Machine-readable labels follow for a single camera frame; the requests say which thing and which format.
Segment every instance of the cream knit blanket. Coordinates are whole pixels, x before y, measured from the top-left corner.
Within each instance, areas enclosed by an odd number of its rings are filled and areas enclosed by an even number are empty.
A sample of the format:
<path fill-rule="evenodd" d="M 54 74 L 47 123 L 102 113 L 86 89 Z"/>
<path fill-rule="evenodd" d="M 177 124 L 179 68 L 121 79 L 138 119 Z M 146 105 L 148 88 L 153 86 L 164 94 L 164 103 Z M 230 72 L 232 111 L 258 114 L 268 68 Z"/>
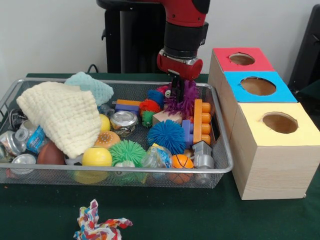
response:
<path fill-rule="evenodd" d="M 43 82 L 24 91 L 16 102 L 31 123 L 40 125 L 69 158 L 83 154 L 97 140 L 101 120 L 90 91 Z"/>

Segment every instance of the wire mesh tray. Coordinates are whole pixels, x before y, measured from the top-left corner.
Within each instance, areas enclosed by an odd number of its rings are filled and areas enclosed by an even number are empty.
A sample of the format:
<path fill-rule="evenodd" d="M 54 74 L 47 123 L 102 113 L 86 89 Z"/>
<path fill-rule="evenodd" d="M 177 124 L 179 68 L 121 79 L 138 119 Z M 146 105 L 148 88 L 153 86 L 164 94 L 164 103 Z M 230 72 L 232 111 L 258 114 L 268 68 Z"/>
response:
<path fill-rule="evenodd" d="M 24 78 L 15 81 L 0 101 L 0 134 L 11 130 L 9 112 L 18 107 L 16 99 L 23 91 L 42 82 L 61 82 L 65 79 Z M 143 101 L 150 89 L 156 89 L 167 82 L 102 80 L 113 87 L 114 95 L 108 104 L 115 106 L 117 99 Z M 99 186 L 142 186 L 169 188 L 214 188 L 224 173 L 233 168 L 233 159 L 227 140 L 227 134 L 216 90 L 204 83 L 197 84 L 199 98 L 212 106 L 211 139 L 214 169 L 178 169 L 178 168 L 132 168 L 132 167 L 96 167 L 77 165 L 41 165 L 0 163 L 0 183 L 3 184 L 52 184 L 52 185 L 99 185 Z M 147 150 L 148 129 L 141 124 L 125 139 L 138 142 Z M 32 172 L 12 176 L 10 169 L 33 169 Z M 135 181 L 128 181 L 132 176 Z"/>

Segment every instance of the stacked wooden boxes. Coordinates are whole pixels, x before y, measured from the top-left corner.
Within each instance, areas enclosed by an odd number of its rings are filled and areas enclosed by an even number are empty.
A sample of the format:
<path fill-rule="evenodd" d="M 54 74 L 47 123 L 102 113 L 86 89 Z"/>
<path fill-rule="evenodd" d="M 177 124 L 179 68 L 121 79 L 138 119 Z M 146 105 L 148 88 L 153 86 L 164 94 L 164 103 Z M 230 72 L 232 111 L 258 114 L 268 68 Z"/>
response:
<path fill-rule="evenodd" d="M 258 48 L 214 48 L 216 88 L 243 200 L 303 198 L 320 162 L 320 132 Z"/>

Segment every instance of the light blue knit cloth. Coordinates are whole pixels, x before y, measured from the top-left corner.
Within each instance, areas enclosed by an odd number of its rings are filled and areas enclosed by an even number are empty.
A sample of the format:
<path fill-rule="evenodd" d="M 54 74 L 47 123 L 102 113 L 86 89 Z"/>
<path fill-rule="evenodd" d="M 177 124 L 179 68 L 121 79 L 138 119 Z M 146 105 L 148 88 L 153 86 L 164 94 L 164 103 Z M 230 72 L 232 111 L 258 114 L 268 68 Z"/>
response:
<path fill-rule="evenodd" d="M 95 103 L 100 106 L 107 103 L 114 95 L 114 90 L 108 84 L 102 81 L 92 78 L 90 75 L 85 74 L 83 71 L 78 72 L 68 78 L 65 83 L 66 85 L 80 86 L 82 91 L 91 91 Z"/>

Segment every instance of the green spiky ball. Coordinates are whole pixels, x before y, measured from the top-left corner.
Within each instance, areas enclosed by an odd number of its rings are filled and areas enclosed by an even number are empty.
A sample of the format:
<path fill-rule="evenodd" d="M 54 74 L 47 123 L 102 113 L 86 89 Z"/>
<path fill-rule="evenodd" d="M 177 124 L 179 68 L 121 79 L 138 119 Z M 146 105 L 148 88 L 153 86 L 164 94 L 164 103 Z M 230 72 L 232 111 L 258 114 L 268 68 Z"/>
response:
<path fill-rule="evenodd" d="M 144 111 L 142 113 L 142 125 L 146 128 L 151 128 L 152 127 L 152 117 L 156 113 L 153 111 Z"/>
<path fill-rule="evenodd" d="M 133 141 L 123 140 L 109 148 L 112 166 L 124 161 L 131 161 L 136 168 L 142 168 L 141 159 L 146 155 L 142 146 Z"/>
<path fill-rule="evenodd" d="M 124 161 L 131 161 L 136 168 L 142 168 L 141 160 L 146 155 L 146 151 L 137 142 L 123 140 L 109 148 L 112 155 L 112 166 Z M 116 184 L 125 185 L 135 181 L 144 183 L 146 174 L 144 172 L 123 172 L 114 179 Z"/>

